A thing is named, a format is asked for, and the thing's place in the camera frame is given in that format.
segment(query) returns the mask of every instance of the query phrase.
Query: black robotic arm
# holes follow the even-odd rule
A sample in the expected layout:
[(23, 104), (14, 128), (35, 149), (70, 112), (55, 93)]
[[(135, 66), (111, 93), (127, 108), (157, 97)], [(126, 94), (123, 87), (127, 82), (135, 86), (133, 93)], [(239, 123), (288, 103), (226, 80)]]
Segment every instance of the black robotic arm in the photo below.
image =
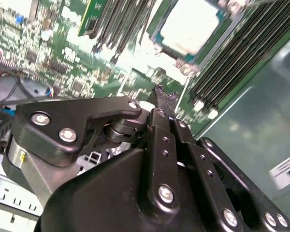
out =
[[(44, 206), (36, 232), (290, 231), (286, 216), (209, 138), (195, 141), (161, 87), (17, 107), (3, 167)], [(77, 175), (80, 155), (131, 148)]]

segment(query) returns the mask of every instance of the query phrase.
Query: capacitor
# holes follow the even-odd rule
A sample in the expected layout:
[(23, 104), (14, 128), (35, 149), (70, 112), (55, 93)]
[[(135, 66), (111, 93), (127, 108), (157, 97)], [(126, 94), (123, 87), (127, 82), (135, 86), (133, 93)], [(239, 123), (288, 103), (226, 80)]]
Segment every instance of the capacitor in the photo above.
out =
[(5, 58), (6, 58), (6, 59), (10, 59), (10, 58), (11, 58), (11, 54), (10, 54), (9, 52), (6, 52), (6, 53), (5, 53)]
[(49, 41), (51, 37), (53, 37), (54, 33), (52, 30), (44, 30), (41, 33), (41, 39), (43, 41)]

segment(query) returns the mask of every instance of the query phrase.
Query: silver screw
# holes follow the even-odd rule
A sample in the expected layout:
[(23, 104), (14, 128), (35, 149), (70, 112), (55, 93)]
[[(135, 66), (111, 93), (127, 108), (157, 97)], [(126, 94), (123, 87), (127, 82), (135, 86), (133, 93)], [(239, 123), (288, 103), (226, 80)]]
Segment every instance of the silver screw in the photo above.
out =
[(178, 123), (179, 123), (179, 125), (180, 125), (181, 127), (183, 127), (183, 128), (187, 127), (183, 121), (179, 121)]
[(164, 113), (162, 110), (158, 110), (158, 114), (159, 114), (161, 117), (165, 117), (165, 113)]
[(171, 203), (174, 200), (174, 195), (171, 189), (166, 187), (165, 185), (159, 186), (158, 193), (159, 193), (160, 198), (166, 203)]
[(50, 122), (50, 118), (41, 113), (37, 113), (31, 116), (31, 121), (39, 126), (45, 126)]
[(76, 132), (70, 128), (64, 128), (59, 132), (59, 137), (65, 142), (74, 142), (77, 138)]
[(213, 144), (209, 140), (206, 140), (205, 142), (209, 147), (213, 147)]
[(132, 109), (137, 109), (137, 104), (134, 103), (134, 102), (132, 102), (132, 101), (129, 102), (129, 106), (130, 106)]
[(282, 224), (284, 227), (288, 227), (288, 223), (287, 221), (284, 219), (283, 216), (281, 216), (280, 214), (277, 214), (277, 219), (280, 222), (280, 224)]
[(265, 218), (271, 226), (276, 226), (276, 221), (269, 213), (265, 213)]
[(226, 221), (233, 227), (237, 226), (237, 220), (234, 214), (229, 210), (225, 209), (223, 210), (223, 215)]

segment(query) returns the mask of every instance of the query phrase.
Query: sticker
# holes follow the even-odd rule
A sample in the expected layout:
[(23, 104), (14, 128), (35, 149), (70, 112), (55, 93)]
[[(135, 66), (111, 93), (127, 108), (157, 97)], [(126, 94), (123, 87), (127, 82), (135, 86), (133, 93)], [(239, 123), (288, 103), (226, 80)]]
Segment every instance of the sticker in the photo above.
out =
[(283, 189), (290, 184), (290, 157), (270, 171), (278, 189)]

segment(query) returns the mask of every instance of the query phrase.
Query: black ram slot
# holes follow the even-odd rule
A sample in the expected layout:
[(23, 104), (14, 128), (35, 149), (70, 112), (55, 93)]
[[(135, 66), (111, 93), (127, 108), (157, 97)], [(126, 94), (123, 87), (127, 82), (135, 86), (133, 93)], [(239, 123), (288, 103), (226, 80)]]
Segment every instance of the black ram slot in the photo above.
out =
[(258, 56), (258, 59), (255, 60), (254, 62), (250, 63), (248, 67), (246, 67), (246, 70), (241, 72), (240, 77), (230, 86), (227, 87), (227, 89), (224, 90), (224, 92), (222, 94), (219, 94), (217, 96), (215, 96), (215, 98), (213, 98), (213, 101), (215, 102), (215, 104), (219, 104), (231, 91), (232, 89), (249, 73), (249, 71), (259, 62), (262, 60), (263, 55), (268, 53), (273, 47), (274, 45), (282, 38), (282, 36), (290, 29), (290, 21), (289, 18), (286, 19), (286, 21), (288, 20), (288, 23), (286, 25), (288, 25), (284, 30), (282, 30), (281, 28), (277, 28), (276, 31), (282, 30), (279, 34), (275, 34), (275, 39), (271, 42), (271, 43), (266, 43), (265, 45), (266, 48), (264, 48), (264, 52), (260, 53)]
[(124, 2), (125, 1), (122, 1), (122, 0), (116, 1), (115, 6), (113, 7), (113, 11), (112, 11), (110, 19), (107, 21), (105, 26), (103, 26), (103, 28), (101, 29), (100, 36), (97, 39), (97, 44), (93, 48), (94, 52), (98, 52), (99, 49), (102, 47), (103, 40), (104, 40), (105, 36), (109, 33), (110, 25), (112, 25), (114, 23), (114, 20), (116, 19), (117, 15), (119, 14), (119, 11), (122, 8)]
[[(210, 65), (210, 67), (217, 67), (219, 64), (223, 63), (223, 60), (226, 60), (228, 57), (228, 54), (232, 51), (232, 48), (234, 48), (237, 45), (237, 39), (240, 37), (241, 34), (245, 34), (246, 30), (250, 28), (251, 25), (255, 23), (255, 21), (258, 20), (259, 14), (263, 12), (263, 10), (266, 8), (266, 5), (262, 5), (261, 7), (258, 7), (255, 12), (252, 13), (250, 16), (248, 22), (243, 25), (243, 27), (240, 29), (240, 31), (235, 35), (234, 41), (231, 41), (227, 44), (226, 48), (222, 53), (219, 55), (219, 57), (214, 60), (214, 62)], [(212, 73), (211, 69), (208, 68), (204, 71), (204, 74), (200, 77), (199, 81), (196, 83), (196, 85), (193, 87), (193, 91), (195, 93), (198, 92), (200, 87), (205, 86), (209, 81), (211, 81), (212, 78), (215, 78)]]
[(234, 62), (234, 56), (236, 56), (237, 54), (244, 54), (244, 51), (242, 51), (243, 49), (247, 49), (247, 46), (241, 47), (242, 40), (243, 40), (243, 35), (245, 35), (245, 37), (248, 37), (248, 35), (256, 28), (256, 25), (258, 24), (263, 24), (263, 20), (264, 17), (269, 17), (269, 14), (267, 14), (267, 12), (269, 12), (270, 10), (272, 10), (272, 8), (274, 7), (274, 4), (270, 5), (264, 12), (263, 15), (260, 15), (258, 17), (256, 17), (256, 21), (254, 22), (254, 24), (250, 24), (250, 27), (247, 29), (247, 31), (242, 32), (240, 34), (240, 38), (236, 41), (237, 43), (233, 43), (233, 47), (231, 51), (228, 51), (228, 53), (226, 53), (226, 55), (228, 56), (225, 59), (225, 62), (220, 63), (219, 67), (216, 67), (215, 70), (213, 71), (214, 73), (211, 74), (212, 77), (215, 77), (214, 82), (212, 84), (208, 84), (205, 83), (204, 86), (200, 87), (200, 89), (197, 90), (197, 94), (201, 95), (202, 97), (206, 98), (206, 92), (210, 91), (211, 89), (213, 89), (217, 84), (219, 84), (219, 82), (222, 80), (223, 76), (218, 75), (218, 72), (222, 69), (222, 72), (224, 69), (227, 69), (233, 65), (236, 65), (236, 63)]
[(139, 4), (139, 2), (135, 2), (133, 0), (131, 0), (129, 2), (129, 5), (128, 5), (126, 11), (124, 12), (123, 17), (121, 18), (121, 20), (117, 26), (117, 29), (115, 30), (114, 33), (112, 33), (110, 35), (110, 38), (106, 42), (107, 47), (109, 47), (110, 49), (113, 49), (114, 46), (117, 44), (117, 41), (120, 37), (120, 34), (122, 33), (123, 28), (124, 28), (128, 18), (130, 16), (131, 12), (134, 11), (134, 7), (136, 7), (137, 4)]
[(107, 1), (106, 5), (105, 5), (105, 8), (104, 8), (99, 20), (94, 25), (94, 28), (93, 29), (89, 29), (90, 31), (92, 31), (89, 34), (91, 39), (94, 39), (94, 38), (96, 38), (98, 36), (99, 30), (101, 30), (101, 33), (103, 33), (103, 30), (105, 28), (105, 27), (103, 27), (103, 24), (104, 23), (107, 24), (106, 20), (108, 18), (107, 17), (108, 11), (112, 11), (113, 12), (114, 9), (116, 8), (117, 2), (116, 2), (116, 4), (114, 4), (115, 1), (118, 2), (118, 0), (109, 0), (109, 1)]
[(267, 7), (263, 7), (262, 14), (255, 15), (256, 12), (254, 12), (249, 18), (251, 19), (249, 27), (244, 25), (240, 29), (233, 41), (221, 52), (220, 58), (218, 57), (207, 68), (192, 88), (192, 98), (204, 97), (206, 102), (210, 101), (218, 105), (262, 59), (267, 52), (264, 47), (269, 47), (270, 44), (274, 46), (276, 41), (283, 36), (282, 31), (285, 32), (290, 28), (289, 3), (290, 0), (267, 4)]
[(120, 23), (127, 17), (127, 11), (130, 8), (130, 6), (133, 4), (134, 0), (125, 0), (123, 1), (124, 4), (121, 6), (121, 8), (116, 12), (116, 15), (114, 16), (114, 19), (112, 20), (112, 23), (109, 25), (107, 32), (105, 33), (103, 37), (103, 44), (108, 44), (111, 42), (112, 36), (116, 33), (118, 30), (118, 22)]
[(123, 52), (125, 49), (131, 35), (133, 34), (137, 24), (139, 23), (143, 13), (145, 12), (145, 9), (147, 7), (149, 0), (144, 0), (140, 7), (138, 8), (134, 19), (132, 20), (132, 23), (130, 24), (129, 28), (127, 29), (125, 35), (122, 37), (121, 41), (119, 42), (119, 45), (116, 49), (115, 55), (112, 57), (111, 62), (116, 63), (119, 55)]
[[(272, 15), (279, 15), (282, 17), (281, 14), (279, 14), (281, 11), (283, 11), (283, 7), (278, 6), (276, 10), (272, 11)], [(231, 62), (226, 65), (226, 68), (222, 70), (220, 74), (218, 74), (219, 81), (217, 82), (217, 86), (210, 89), (208, 92), (206, 92), (205, 98), (212, 101), (213, 96), (219, 94), (221, 91), (223, 91), (224, 88), (226, 88), (228, 85), (230, 85), (233, 81), (233, 79), (236, 78), (236, 74), (233, 74), (234, 72), (239, 72), (242, 68), (244, 68), (245, 63), (249, 62), (249, 60), (253, 59), (254, 57), (254, 50), (259, 49), (260, 43), (262, 43), (262, 39), (260, 39), (261, 36), (266, 37), (270, 31), (268, 30), (267, 25), (273, 25), (273, 22), (276, 20), (275, 17), (271, 17), (271, 15), (267, 14), (267, 18), (262, 19), (262, 25), (257, 24), (256, 27), (252, 30), (254, 31), (249, 38), (250, 46), (242, 46), (240, 49), (238, 56), (235, 57), (235, 59), (231, 60)]]
[[(270, 27), (266, 28), (267, 32), (266, 33), (261, 32), (264, 38), (266, 38), (266, 36), (269, 34), (269, 35), (275, 35), (274, 38), (276, 40), (277, 38), (279, 38), (279, 36), (282, 36), (281, 32), (282, 32), (283, 28), (281, 28), (281, 27), (285, 26), (284, 23), (288, 22), (288, 25), (290, 25), (289, 24), (290, 23), (290, 4), (287, 5), (287, 6), (288, 6), (287, 9), (282, 8), (284, 10), (284, 13), (280, 14), (279, 17), (274, 18), (275, 22), (272, 22), (272, 23), (268, 24), (268, 25), (270, 25)], [(275, 30), (275, 27), (276, 27), (278, 22), (280, 23), (281, 27), (278, 27)], [(247, 63), (249, 63), (250, 60), (253, 59), (254, 57), (258, 57), (258, 56), (260, 56), (260, 54), (261, 54), (261, 56), (263, 56), (264, 53), (266, 53), (266, 51), (265, 51), (266, 49), (264, 47), (268, 46), (268, 44), (272, 44), (273, 43), (272, 42), (273, 41), (273, 36), (269, 36), (267, 40), (259, 40), (259, 41), (260, 41), (260, 44), (258, 44), (258, 46), (257, 46), (258, 50), (257, 51), (254, 51), (254, 50), (252, 51), (255, 54), (247, 54), (246, 57), (244, 57), (244, 60), (242, 61), (242, 63), (240, 63), (238, 65), (237, 70), (236, 71), (232, 70), (233, 72), (236, 72), (236, 73), (231, 73), (232, 76), (237, 77), (239, 73), (242, 73), (243, 72), (242, 69), (247, 68)], [(221, 95), (221, 92), (225, 88), (229, 89), (228, 88), (229, 85), (231, 85), (231, 83), (226, 83), (223, 87), (217, 88), (217, 91), (216, 91), (215, 95), (214, 96), (209, 96), (210, 97), (209, 99), (211, 101), (214, 101), (216, 98), (218, 98)]]

